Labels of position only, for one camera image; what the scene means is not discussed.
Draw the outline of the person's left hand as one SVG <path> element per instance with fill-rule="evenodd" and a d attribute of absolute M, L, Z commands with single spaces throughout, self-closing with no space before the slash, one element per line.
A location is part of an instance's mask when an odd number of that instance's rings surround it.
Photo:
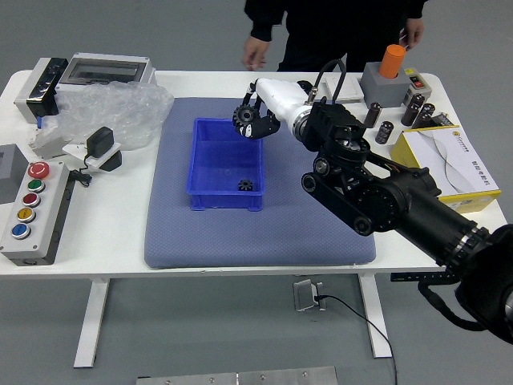
<path fill-rule="evenodd" d="M 424 22 L 421 18 L 408 18 L 399 33 L 399 44 L 406 51 L 412 50 L 421 42 L 424 29 Z"/>

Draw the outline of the person's right hand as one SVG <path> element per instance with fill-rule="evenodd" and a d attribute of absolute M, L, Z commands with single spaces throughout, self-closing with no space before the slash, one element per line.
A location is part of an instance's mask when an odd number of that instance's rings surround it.
<path fill-rule="evenodd" d="M 258 71 L 265 67 L 269 42 L 249 36 L 244 43 L 242 63 L 248 71 Z"/>

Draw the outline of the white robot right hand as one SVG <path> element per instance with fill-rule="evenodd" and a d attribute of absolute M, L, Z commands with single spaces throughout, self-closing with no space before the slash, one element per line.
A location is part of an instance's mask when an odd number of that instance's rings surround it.
<path fill-rule="evenodd" d="M 299 141 L 309 118 L 312 104 L 298 83 L 260 78 L 250 83 L 232 123 L 241 136 L 259 140 L 276 133 L 286 124 Z"/>

